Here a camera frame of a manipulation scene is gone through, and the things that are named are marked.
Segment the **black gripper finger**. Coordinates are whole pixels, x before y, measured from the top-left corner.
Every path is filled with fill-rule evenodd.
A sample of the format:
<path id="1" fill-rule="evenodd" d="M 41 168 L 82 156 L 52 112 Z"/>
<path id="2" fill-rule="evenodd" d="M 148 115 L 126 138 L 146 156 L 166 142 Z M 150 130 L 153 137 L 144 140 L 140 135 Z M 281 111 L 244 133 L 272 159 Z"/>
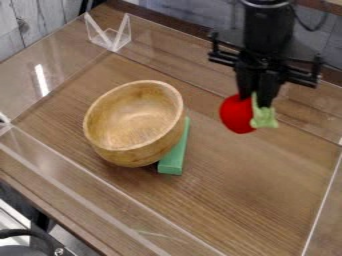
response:
<path id="1" fill-rule="evenodd" d="M 251 96 L 252 92 L 257 88 L 259 73 L 241 61 L 236 63 L 233 71 L 236 73 L 239 97 L 244 100 Z"/>
<path id="2" fill-rule="evenodd" d="M 281 85 L 280 75 L 277 72 L 265 71 L 259 76 L 259 85 L 256 91 L 257 106 L 271 107 L 272 100 L 277 95 Z"/>

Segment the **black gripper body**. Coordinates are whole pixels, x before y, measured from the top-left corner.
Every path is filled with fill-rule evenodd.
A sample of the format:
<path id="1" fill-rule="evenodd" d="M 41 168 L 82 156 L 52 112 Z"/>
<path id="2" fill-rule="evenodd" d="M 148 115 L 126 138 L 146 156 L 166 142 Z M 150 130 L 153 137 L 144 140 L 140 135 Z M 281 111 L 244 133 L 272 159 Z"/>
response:
<path id="1" fill-rule="evenodd" d="M 283 82 L 315 88 L 320 80 L 323 57 L 295 37 L 277 53 L 257 53 L 247 50 L 243 44 L 243 31 L 212 30 L 208 34 L 210 50 L 208 60 L 213 63 L 236 67 L 240 53 L 247 56 L 247 67 L 252 70 L 272 70 L 280 73 Z"/>

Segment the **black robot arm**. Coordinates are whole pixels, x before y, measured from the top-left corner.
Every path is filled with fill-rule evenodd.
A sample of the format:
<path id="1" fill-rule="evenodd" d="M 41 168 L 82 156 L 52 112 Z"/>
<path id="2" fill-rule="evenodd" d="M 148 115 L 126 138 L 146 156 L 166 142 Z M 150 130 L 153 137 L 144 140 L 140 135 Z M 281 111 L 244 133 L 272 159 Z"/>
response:
<path id="1" fill-rule="evenodd" d="M 285 82 L 315 88 L 323 57 L 293 36 L 299 20 L 295 0 L 239 0 L 244 9 L 240 30 L 210 32 L 208 60 L 235 71 L 240 99 L 256 94 L 256 104 L 268 108 Z"/>

